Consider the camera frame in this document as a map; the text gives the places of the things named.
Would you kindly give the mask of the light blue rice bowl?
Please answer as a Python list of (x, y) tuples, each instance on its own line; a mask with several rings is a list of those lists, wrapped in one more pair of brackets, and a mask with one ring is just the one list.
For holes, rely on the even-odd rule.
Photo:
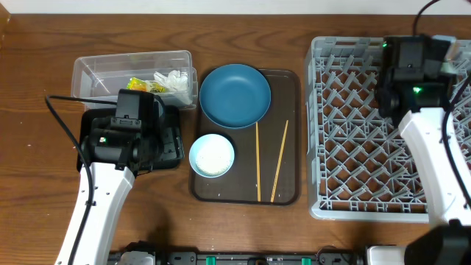
[(216, 178), (227, 173), (235, 160), (231, 142), (219, 134), (207, 134), (193, 142), (189, 151), (191, 168), (202, 177)]

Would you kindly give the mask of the yellow green snack wrapper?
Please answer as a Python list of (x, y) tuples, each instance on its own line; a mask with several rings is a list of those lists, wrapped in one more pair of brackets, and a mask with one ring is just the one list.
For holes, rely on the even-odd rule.
[(166, 93), (168, 88), (153, 80), (142, 80), (132, 77), (127, 83), (126, 89), (132, 91), (144, 91), (149, 93)]

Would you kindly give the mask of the white paper napkin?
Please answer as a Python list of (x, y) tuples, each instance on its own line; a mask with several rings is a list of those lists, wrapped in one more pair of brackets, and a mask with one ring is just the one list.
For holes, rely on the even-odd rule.
[(167, 91), (182, 92), (188, 89), (188, 74), (178, 70), (172, 70), (168, 75), (156, 71), (154, 73), (155, 82), (162, 85)]

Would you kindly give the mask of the dark blue plate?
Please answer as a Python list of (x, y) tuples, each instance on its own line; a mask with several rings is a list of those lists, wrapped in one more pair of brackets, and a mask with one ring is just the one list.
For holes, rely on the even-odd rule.
[(272, 102), (272, 92), (261, 71), (244, 64), (228, 64), (204, 78), (199, 96), (202, 112), (214, 124), (229, 129), (260, 121)]

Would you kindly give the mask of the mint green bowl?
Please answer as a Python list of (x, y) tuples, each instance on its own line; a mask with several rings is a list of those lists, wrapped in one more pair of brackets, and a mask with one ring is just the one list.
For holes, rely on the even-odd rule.
[(445, 55), (444, 61), (442, 63), (441, 72), (444, 72), (447, 74), (457, 74), (458, 71), (456, 70), (456, 67), (452, 64), (453, 58), (456, 56), (456, 54), (459, 51), (459, 47), (457, 47), (457, 44), (456, 44), (456, 37), (448, 36), (448, 35), (440, 35), (439, 38), (441, 40), (447, 41), (450, 44), (450, 46), (447, 49), (447, 53)]

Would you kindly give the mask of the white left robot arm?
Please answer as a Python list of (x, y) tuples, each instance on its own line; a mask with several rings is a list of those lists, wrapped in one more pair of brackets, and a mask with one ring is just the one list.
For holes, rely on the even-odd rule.
[(83, 118), (80, 182), (57, 264), (105, 264), (118, 217), (140, 174), (173, 169), (184, 157), (180, 118)]

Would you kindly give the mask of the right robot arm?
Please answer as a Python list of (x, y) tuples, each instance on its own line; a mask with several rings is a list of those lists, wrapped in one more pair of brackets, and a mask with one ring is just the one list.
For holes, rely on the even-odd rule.
[(470, 263), (470, 171), (451, 117), (469, 83), (455, 95), (442, 82), (395, 81), (376, 89), (380, 114), (401, 116), (397, 128), (414, 159), (431, 228), (406, 247), (369, 247), (368, 264)]

